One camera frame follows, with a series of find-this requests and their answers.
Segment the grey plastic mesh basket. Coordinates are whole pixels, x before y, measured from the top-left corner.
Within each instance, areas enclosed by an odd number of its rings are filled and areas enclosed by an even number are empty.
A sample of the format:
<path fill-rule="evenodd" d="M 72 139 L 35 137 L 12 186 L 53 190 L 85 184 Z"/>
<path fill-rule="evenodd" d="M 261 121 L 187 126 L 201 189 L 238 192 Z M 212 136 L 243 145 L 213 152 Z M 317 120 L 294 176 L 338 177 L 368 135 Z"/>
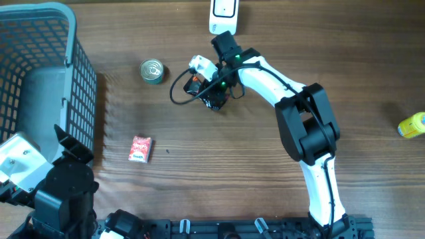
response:
<path fill-rule="evenodd" d="M 70 7 L 1 7 L 1 141 L 23 132 L 52 163 L 64 150 L 56 124 L 93 153 L 97 89 Z"/>

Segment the yellow drink bottle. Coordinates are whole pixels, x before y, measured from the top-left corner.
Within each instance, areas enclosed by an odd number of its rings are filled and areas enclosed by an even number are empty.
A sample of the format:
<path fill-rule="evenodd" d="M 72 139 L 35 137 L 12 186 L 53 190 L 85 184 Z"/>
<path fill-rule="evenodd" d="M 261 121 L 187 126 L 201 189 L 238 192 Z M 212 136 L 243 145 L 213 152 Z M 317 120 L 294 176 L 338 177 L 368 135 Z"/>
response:
<path fill-rule="evenodd" d="M 401 121 L 398 125 L 398 132 L 407 139 L 424 134 L 424 112 L 418 112 Z"/>

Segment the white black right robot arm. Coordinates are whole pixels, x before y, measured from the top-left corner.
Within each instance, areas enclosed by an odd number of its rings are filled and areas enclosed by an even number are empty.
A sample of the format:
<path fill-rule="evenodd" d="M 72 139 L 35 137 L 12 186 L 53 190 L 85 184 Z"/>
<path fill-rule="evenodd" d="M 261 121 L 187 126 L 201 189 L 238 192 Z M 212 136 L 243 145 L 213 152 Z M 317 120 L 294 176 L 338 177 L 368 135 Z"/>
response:
<path fill-rule="evenodd" d="M 340 129 L 324 88 L 289 79 L 257 50 L 243 50 L 229 32 L 211 43 L 217 63 L 200 55 L 189 63 L 191 73 L 204 78 L 197 98 L 219 110 L 236 85 L 255 91 L 273 106 L 282 145 L 301 167 L 309 211 L 305 218 L 283 219 L 281 238 L 359 238 L 357 222 L 339 196 L 335 153 Z"/>

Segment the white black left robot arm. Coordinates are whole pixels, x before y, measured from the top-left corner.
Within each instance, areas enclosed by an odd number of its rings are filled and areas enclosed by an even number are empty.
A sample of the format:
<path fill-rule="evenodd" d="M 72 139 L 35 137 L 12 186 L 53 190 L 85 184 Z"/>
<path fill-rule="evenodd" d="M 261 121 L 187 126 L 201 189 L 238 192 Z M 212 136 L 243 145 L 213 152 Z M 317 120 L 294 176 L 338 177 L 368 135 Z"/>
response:
<path fill-rule="evenodd" d="M 60 126 L 54 130 L 64 150 L 53 163 L 23 132 L 1 144 L 1 202 L 32 208 L 10 238 L 150 238 L 143 220 L 123 210 L 99 224 L 99 184 L 87 165 L 94 156 Z"/>

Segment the white barcode scanner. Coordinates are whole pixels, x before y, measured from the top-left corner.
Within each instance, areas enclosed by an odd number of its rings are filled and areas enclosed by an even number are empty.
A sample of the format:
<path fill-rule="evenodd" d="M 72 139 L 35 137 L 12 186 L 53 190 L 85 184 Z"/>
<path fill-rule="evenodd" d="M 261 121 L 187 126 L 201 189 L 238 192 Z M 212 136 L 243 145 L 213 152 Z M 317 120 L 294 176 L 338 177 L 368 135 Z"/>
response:
<path fill-rule="evenodd" d="M 209 31 L 219 35 L 229 31 L 236 34 L 239 0 L 211 0 Z"/>

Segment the black red snack packet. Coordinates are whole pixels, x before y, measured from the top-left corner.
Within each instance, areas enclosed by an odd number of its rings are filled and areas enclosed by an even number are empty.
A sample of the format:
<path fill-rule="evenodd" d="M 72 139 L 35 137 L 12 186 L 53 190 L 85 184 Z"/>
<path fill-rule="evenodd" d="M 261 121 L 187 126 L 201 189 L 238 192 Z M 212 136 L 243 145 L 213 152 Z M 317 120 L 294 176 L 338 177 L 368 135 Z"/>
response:
<path fill-rule="evenodd" d="M 183 86 L 183 90 L 187 94 L 192 96 L 197 96 L 204 89 L 205 89 L 205 86 L 203 84 L 203 81 L 195 75 L 192 75 L 187 81 L 187 83 Z"/>

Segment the red small carton box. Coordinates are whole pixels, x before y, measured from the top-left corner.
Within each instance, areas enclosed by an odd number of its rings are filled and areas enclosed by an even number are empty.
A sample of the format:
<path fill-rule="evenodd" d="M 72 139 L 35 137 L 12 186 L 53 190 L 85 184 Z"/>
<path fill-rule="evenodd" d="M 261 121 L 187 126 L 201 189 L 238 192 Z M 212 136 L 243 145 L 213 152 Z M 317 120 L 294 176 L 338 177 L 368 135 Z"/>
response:
<path fill-rule="evenodd" d="M 150 137 L 135 136 L 131 145 L 128 160 L 148 163 L 153 140 Z"/>

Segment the green tin can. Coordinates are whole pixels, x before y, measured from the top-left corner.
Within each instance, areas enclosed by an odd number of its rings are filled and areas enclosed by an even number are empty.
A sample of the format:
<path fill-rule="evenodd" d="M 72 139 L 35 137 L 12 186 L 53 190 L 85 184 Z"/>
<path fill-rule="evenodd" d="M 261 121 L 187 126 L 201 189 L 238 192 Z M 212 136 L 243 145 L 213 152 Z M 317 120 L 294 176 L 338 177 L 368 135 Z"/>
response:
<path fill-rule="evenodd" d="M 140 64 L 139 73 L 144 82 L 160 84 L 163 81 L 164 67 L 158 59 L 150 58 Z"/>

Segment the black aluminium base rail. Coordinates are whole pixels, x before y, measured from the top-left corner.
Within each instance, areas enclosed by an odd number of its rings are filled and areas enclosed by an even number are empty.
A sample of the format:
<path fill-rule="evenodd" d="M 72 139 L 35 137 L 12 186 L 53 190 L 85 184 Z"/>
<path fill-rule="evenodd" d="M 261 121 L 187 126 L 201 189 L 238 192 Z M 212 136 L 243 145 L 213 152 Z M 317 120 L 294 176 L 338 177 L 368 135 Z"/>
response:
<path fill-rule="evenodd" d="M 219 239 L 227 233 L 240 238 L 327 238 L 308 218 L 283 218 L 266 220 L 267 229 L 258 229 L 254 220 L 192 220 L 189 231 L 180 229 L 179 221 L 145 220 L 142 233 L 148 238 L 192 238 Z M 344 222 L 333 225 L 333 238 L 356 239 L 374 238 L 375 232 L 370 218 L 349 216 Z"/>

